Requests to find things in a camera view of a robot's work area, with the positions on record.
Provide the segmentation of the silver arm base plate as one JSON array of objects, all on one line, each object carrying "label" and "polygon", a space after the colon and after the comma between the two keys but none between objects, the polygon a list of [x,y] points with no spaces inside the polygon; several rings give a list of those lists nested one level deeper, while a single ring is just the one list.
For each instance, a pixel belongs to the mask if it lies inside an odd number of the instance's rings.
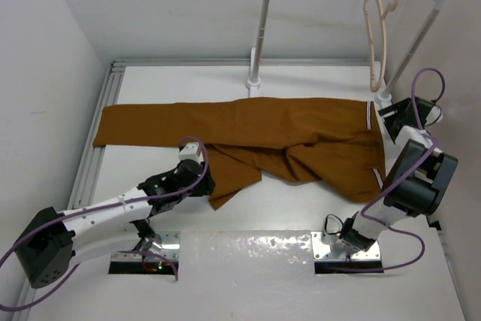
[{"label": "silver arm base plate", "polygon": [[368,251],[347,254],[347,249],[333,235],[311,232],[314,271],[316,274],[383,273],[383,262],[377,242]]}]

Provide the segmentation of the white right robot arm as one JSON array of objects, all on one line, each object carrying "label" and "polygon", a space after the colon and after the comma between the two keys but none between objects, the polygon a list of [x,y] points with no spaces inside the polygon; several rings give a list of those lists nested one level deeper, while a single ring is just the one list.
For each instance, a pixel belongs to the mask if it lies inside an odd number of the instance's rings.
[{"label": "white right robot arm", "polygon": [[430,216],[439,208],[458,159],[443,152],[425,129],[435,105],[414,97],[379,111],[389,137],[401,152],[381,193],[344,222],[336,241],[342,253],[368,251],[382,232],[394,232],[397,222]]}]

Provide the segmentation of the brown trousers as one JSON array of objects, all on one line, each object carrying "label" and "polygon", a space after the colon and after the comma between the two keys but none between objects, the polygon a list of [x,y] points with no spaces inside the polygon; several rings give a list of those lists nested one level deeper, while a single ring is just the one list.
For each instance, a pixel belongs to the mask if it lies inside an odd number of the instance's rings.
[{"label": "brown trousers", "polygon": [[175,147],[194,136],[207,148],[213,208],[271,174],[322,181],[365,203],[386,176],[383,136],[369,101],[243,98],[226,102],[118,104],[102,111],[93,146]]}]

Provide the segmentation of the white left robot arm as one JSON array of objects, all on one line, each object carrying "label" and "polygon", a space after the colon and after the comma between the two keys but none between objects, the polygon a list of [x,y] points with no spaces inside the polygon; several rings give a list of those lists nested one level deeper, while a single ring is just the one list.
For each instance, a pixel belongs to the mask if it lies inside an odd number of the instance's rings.
[{"label": "white left robot arm", "polygon": [[73,265],[139,250],[156,236],[149,218],[172,210],[187,197],[211,195],[215,185],[208,165],[183,160],[107,201],[79,210],[40,210],[20,235],[15,254],[30,286],[43,288]]}]

